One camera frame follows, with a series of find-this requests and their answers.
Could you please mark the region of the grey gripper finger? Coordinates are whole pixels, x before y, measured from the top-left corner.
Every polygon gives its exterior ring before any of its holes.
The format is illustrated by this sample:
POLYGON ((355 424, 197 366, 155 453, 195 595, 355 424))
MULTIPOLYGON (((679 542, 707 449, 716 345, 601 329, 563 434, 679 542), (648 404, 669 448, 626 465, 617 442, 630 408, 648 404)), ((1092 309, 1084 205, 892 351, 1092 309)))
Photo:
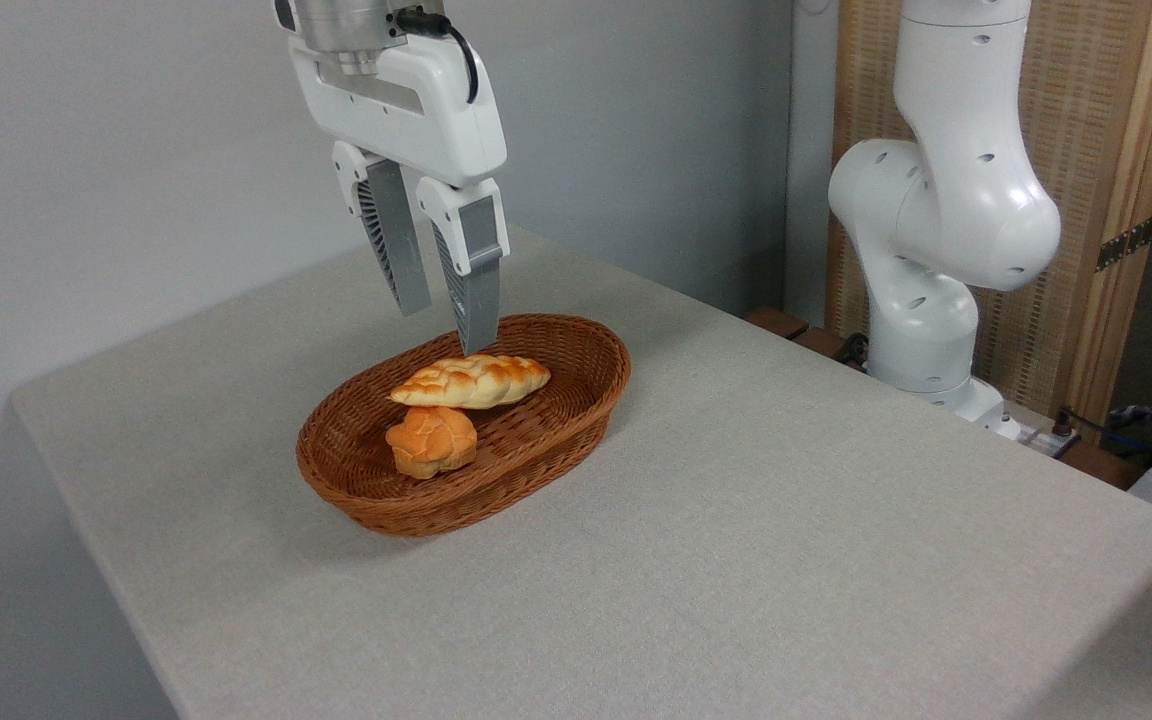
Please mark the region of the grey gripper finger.
POLYGON ((497 341, 500 260, 509 255, 499 187, 484 179, 457 190, 424 177, 417 200, 433 223, 462 353, 480 353, 497 341))
POLYGON ((430 306, 429 281, 401 165, 335 141, 332 160, 348 214, 361 220, 402 314, 430 306))

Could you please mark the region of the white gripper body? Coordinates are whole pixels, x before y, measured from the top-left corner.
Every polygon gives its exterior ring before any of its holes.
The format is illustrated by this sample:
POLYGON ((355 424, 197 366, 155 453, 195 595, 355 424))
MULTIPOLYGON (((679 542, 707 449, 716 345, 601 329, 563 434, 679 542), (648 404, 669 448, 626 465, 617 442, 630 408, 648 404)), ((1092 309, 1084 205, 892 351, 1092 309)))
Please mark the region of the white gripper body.
POLYGON ((454 187, 494 176, 507 159, 492 82, 476 60, 479 88, 468 103, 465 56, 457 41, 416 36, 382 50, 374 73, 347 76, 338 59, 288 50, 316 123, 338 141, 397 161, 454 187))

